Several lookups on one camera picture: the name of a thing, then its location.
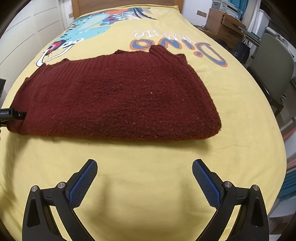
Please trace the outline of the yellow dinosaur print bedspread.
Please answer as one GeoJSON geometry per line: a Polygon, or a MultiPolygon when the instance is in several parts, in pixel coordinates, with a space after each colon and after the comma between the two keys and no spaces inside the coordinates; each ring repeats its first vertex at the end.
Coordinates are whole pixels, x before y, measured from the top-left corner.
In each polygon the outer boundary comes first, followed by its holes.
{"type": "Polygon", "coordinates": [[[189,64],[206,85],[222,119],[222,130],[205,141],[133,143],[22,137],[1,132],[1,219],[16,240],[29,189],[55,186],[88,160],[98,174],[77,214],[96,240],[194,240],[214,208],[192,175],[202,159],[221,179],[238,187],[257,184],[267,210],[280,191],[286,154],[273,111],[247,70],[222,46],[196,29],[173,6],[153,6],[152,23],[139,19],[66,52],[69,59],[127,50],[132,40],[175,35],[206,43],[203,57],[187,47],[189,64]]]}

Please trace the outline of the grey green chair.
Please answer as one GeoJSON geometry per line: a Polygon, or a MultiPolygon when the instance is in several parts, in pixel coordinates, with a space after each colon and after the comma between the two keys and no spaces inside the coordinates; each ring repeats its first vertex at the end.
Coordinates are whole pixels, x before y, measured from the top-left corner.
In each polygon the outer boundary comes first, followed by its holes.
{"type": "Polygon", "coordinates": [[[265,33],[247,71],[254,78],[275,116],[283,109],[282,95],[295,75],[295,61],[281,40],[265,33]]]}

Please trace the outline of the dark red knit sweater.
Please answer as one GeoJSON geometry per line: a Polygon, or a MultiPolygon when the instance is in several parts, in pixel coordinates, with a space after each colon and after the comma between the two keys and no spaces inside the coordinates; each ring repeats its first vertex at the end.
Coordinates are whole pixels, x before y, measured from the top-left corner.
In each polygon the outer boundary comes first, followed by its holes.
{"type": "Polygon", "coordinates": [[[26,113],[20,135],[112,140],[204,140],[221,129],[208,90],[184,54],[160,45],[43,64],[11,107],[26,113]]]}

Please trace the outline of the stack of teal towels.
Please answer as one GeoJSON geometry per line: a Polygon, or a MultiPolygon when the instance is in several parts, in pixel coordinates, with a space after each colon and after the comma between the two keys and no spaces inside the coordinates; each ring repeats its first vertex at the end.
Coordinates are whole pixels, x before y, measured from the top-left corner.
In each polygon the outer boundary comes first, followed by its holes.
{"type": "Polygon", "coordinates": [[[296,193],[296,171],[286,174],[278,199],[284,201],[295,196],[296,193]]]}

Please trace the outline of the wooden headboard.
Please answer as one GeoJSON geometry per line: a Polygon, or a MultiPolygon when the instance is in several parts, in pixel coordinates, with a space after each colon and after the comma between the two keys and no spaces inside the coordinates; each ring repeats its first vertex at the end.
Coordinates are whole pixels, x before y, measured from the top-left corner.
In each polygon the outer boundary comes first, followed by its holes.
{"type": "Polygon", "coordinates": [[[183,0],[72,0],[72,11],[74,19],[93,11],[117,8],[120,6],[177,6],[181,12],[183,0]]]}

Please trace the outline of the black bag on floor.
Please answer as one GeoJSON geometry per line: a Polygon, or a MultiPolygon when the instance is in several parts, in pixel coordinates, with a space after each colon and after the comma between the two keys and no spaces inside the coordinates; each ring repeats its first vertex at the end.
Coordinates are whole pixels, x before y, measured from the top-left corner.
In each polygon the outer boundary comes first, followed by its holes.
{"type": "Polygon", "coordinates": [[[249,41],[247,39],[243,40],[242,42],[239,41],[233,53],[236,59],[243,65],[246,64],[250,54],[250,47],[248,44],[249,41]]]}

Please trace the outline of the wooden desk cabinet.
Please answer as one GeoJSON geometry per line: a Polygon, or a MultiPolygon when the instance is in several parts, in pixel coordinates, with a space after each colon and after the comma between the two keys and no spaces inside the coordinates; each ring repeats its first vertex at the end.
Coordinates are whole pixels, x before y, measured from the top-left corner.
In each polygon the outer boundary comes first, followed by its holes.
{"type": "Polygon", "coordinates": [[[198,29],[210,38],[222,40],[229,48],[235,49],[243,41],[242,29],[246,29],[246,25],[223,11],[210,8],[206,25],[198,29]]]}

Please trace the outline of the grey storage box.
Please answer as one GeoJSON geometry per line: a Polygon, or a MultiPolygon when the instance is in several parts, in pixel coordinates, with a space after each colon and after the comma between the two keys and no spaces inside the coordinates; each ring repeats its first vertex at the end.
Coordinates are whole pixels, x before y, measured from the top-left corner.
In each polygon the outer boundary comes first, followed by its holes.
{"type": "Polygon", "coordinates": [[[223,11],[234,18],[238,18],[238,8],[236,8],[236,6],[234,6],[229,1],[225,1],[225,0],[212,1],[211,8],[218,11],[223,11]]]}

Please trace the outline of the white wardrobe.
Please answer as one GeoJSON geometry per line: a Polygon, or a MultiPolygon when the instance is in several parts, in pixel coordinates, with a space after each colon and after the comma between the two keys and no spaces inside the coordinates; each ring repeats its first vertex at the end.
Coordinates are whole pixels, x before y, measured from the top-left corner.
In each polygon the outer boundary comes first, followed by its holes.
{"type": "Polygon", "coordinates": [[[1,79],[4,93],[51,40],[74,20],[71,1],[30,1],[1,37],[1,79]]]}

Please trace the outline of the teal curtain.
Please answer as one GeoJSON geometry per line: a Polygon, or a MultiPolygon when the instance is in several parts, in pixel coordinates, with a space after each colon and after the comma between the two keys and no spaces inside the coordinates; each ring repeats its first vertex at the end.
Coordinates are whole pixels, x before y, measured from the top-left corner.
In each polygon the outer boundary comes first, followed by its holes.
{"type": "Polygon", "coordinates": [[[239,20],[242,20],[248,5],[248,0],[229,0],[229,2],[238,9],[239,20]]]}

